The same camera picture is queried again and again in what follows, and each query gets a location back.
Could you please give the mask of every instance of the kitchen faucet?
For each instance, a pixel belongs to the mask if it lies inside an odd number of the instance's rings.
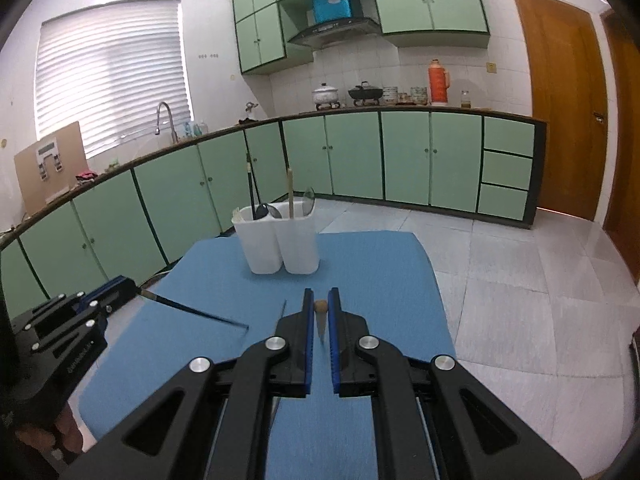
[[[166,111],[169,113],[169,124],[171,125],[171,140],[172,140],[172,143],[177,144],[178,143],[178,133],[176,133],[176,131],[175,131],[174,117],[171,115],[171,108],[169,108],[169,105],[164,101],[160,101],[158,103],[158,108],[156,108],[156,135],[160,135],[160,107],[162,105],[164,105],[166,107]]]

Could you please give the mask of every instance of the cardboard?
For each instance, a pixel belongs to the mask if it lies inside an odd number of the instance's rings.
[[[38,170],[37,153],[54,139],[60,153],[62,170],[56,171],[53,157],[48,156],[44,160],[47,179],[42,180]],[[76,175],[89,170],[82,145],[80,124],[72,123],[42,137],[38,142],[17,153],[14,156],[14,163],[24,208],[30,216],[33,216],[57,197],[72,190],[78,184]]]

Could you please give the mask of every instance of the orange thermos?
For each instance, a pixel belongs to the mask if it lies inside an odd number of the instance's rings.
[[[429,86],[431,88],[431,104],[446,105],[447,88],[449,88],[449,71],[437,59],[429,65]]]

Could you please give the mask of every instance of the blue table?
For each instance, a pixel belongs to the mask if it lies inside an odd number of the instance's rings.
[[[195,244],[156,292],[199,310],[248,323],[245,333],[147,301],[100,363],[80,398],[82,419],[100,439],[191,358],[220,362],[273,334],[302,306],[340,289],[342,308],[364,316],[369,331],[425,361],[454,354],[442,300],[422,246],[411,233],[318,235],[319,269],[310,276],[252,274],[239,240]],[[283,399],[271,431],[267,478],[377,477],[369,398],[339,399],[331,388],[328,343],[316,332],[311,394]]]

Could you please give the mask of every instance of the white blind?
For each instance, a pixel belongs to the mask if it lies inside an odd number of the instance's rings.
[[[34,84],[38,138],[79,121],[91,157],[155,133],[160,101],[175,124],[190,120],[179,6],[118,2],[43,23]]]

